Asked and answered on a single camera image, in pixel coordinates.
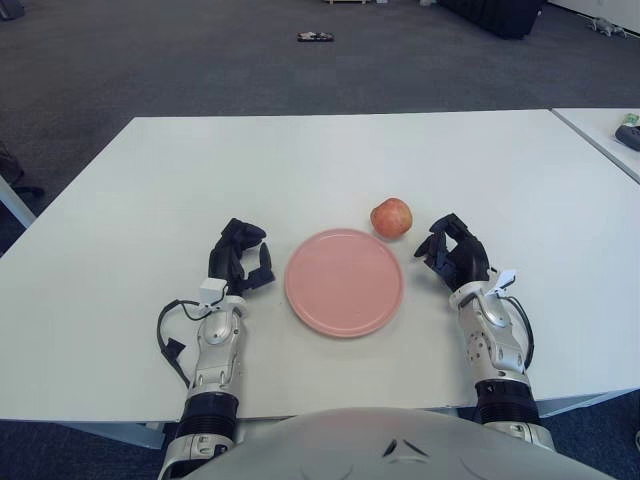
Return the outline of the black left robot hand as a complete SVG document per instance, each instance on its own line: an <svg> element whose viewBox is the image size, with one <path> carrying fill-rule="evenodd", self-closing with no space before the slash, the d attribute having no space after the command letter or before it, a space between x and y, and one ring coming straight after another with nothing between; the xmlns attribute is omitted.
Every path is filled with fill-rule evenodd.
<svg viewBox="0 0 640 480"><path fill-rule="evenodd" d="M253 224L232 218L211 250L208 277L225 280L227 295L242 297L246 290L255 290L275 281L266 232ZM259 266L245 274L241 264L246 250L259 246Z"/></svg>

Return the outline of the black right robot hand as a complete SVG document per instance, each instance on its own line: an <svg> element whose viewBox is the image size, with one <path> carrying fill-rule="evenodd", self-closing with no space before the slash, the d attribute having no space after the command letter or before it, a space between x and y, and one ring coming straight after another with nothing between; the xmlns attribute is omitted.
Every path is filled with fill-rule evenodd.
<svg viewBox="0 0 640 480"><path fill-rule="evenodd" d="M488 281L489 259L482 243L454 213L437 220L414 252L452 291Z"/></svg>

